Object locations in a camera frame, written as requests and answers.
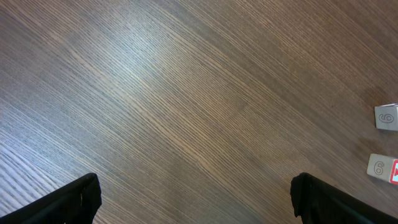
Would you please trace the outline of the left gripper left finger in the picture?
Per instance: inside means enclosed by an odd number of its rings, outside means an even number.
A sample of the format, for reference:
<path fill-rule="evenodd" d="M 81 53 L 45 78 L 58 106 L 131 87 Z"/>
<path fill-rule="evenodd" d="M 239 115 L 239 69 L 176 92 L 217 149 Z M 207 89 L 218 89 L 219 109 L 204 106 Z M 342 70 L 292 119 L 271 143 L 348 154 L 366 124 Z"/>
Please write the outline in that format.
<path fill-rule="evenodd" d="M 88 173 L 1 217 L 1 223 L 92 224 L 100 206 L 101 187 L 98 176 Z"/>

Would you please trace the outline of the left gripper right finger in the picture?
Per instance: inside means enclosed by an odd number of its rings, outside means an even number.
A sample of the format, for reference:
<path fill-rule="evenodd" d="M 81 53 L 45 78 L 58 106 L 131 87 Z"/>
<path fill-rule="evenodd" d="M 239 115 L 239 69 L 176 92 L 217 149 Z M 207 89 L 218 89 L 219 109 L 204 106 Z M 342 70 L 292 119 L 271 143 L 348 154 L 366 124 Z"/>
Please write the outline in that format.
<path fill-rule="evenodd" d="M 294 215 L 311 224 L 397 224 L 394 218 L 303 172 L 291 181 Z"/>

